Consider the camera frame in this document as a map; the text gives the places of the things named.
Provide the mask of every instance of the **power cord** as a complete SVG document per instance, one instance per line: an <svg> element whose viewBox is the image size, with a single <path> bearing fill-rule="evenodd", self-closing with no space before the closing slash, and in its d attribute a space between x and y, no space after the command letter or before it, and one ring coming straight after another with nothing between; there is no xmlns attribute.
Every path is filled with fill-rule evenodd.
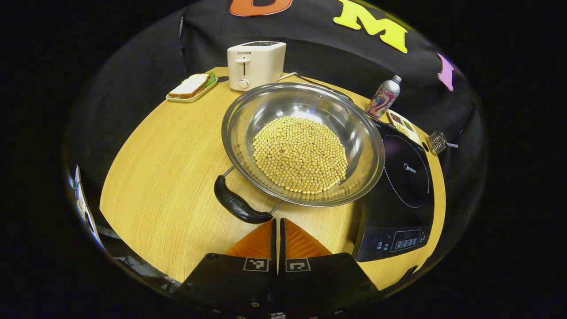
<svg viewBox="0 0 567 319"><path fill-rule="evenodd" d="M344 94L343 92L339 92L339 91L337 91L337 90L335 90L335 89L332 89L332 88L330 88L330 87L328 87L328 86L326 86L326 85L323 85L323 84L321 84L321 83L313 82L313 81L310 80L310 79L306 79L306 78L302 77L301 75L297 74L297 72L291 72L291 73L289 73L289 74L283 75L282 77L280 77L280 78L278 79L278 81L281 80L281 79L285 79L285 78L291 77L292 75L295 75L296 77L298 77L298 78L300 78L300 79L302 79L302 80L304 80L304 81L306 81L306 82L309 82L309 83L311 83L311 84L318 85L318 86L322 86L322 87L324 87L324 88L326 88L326 89L329 89L329 90L335 92L336 94L341 95L341 96L343 96L345 99L347 99L347 100L349 100L349 101L351 101L351 102L354 103L354 101L353 101L348 95Z"/></svg>

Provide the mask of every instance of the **bread slice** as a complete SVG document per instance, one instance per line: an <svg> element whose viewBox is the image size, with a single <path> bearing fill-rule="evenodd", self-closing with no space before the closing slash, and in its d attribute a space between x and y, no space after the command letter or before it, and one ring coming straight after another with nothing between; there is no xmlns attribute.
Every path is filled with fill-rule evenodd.
<svg viewBox="0 0 567 319"><path fill-rule="evenodd" d="M188 77L175 89L168 93L172 98L188 99L195 96L205 86L210 75L207 73L197 73Z"/></svg>

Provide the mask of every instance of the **toaster knob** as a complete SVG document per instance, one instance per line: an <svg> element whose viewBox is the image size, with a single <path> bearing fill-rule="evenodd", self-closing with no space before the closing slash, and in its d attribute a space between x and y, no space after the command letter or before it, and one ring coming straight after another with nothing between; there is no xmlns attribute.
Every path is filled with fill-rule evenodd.
<svg viewBox="0 0 567 319"><path fill-rule="evenodd" d="M240 81L238 81L238 86L241 89L247 89L250 87L250 81L248 79L240 79Z"/></svg>

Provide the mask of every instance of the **white plate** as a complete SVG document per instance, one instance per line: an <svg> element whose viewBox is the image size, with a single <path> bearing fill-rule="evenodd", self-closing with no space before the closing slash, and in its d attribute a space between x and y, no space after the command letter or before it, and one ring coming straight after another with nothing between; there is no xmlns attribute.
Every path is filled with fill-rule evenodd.
<svg viewBox="0 0 567 319"><path fill-rule="evenodd" d="M199 94L188 98L188 99L180 99L180 98L173 98L171 96L166 95L166 99L172 102L184 102L184 103L191 103L191 102L195 102L196 100L198 100L203 94L207 93L207 91L209 91L213 86L217 85L218 82L218 78L215 78L214 82L211 83L211 85L209 85L208 87L206 87L204 90L202 90L201 92L199 92Z"/></svg>

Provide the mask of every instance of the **aluminum bottle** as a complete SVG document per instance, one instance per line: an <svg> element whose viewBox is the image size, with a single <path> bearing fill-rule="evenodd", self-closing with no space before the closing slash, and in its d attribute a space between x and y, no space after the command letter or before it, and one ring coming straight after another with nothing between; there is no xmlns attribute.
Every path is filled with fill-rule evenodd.
<svg viewBox="0 0 567 319"><path fill-rule="evenodd" d="M380 118L400 95L401 77L394 75L392 79L382 82L374 97L366 107L366 112L375 118Z"/></svg>

